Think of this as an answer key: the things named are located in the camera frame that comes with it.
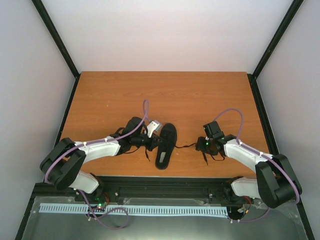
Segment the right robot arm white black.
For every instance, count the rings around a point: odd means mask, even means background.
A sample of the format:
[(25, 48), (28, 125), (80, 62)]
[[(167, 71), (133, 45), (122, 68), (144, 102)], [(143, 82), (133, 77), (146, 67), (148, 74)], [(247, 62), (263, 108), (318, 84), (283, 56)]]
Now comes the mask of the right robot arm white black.
[(272, 209), (291, 200), (300, 201), (302, 187), (285, 155), (264, 153), (232, 134), (225, 135), (217, 121), (203, 125), (203, 129), (206, 136), (198, 138), (195, 149), (202, 152), (204, 159), (206, 155), (228, 157), (256, 175), (255, 178), (239, 177), (231, 182), (231, 190), (236, 196), (261, 199)]

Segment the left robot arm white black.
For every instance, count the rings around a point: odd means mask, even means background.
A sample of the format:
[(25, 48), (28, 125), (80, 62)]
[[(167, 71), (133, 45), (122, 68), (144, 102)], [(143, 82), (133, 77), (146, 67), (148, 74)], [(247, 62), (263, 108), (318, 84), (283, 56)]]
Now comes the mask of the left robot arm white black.
[(155, 134), (161, 126), (157, 120), (146, 125), (141, 118), (132, 117), (125, 127), (102, 139), (81, 142), (66, 137), (57, 143), (39, 168), (57, 190), (81, 190), (92, 201), (99, 201), (103, 198), (104, 188), (93, 174), (81, 171), (83, 164), (127, 154), (131, 147), (152, 151), (162, 142), (161, 137)]

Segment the black canvas shoe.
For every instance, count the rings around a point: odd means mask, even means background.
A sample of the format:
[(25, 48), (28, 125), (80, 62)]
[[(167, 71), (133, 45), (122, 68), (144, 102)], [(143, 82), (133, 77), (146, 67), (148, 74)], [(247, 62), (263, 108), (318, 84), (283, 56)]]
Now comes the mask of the black canvas shoe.
[(155, 166), (159, 170), (165, 170), (170, 162), (172, 152), (177, 142), (177, 129), (172, 123), (166, 123), (161, 131), (161, 143), (157, 148)]

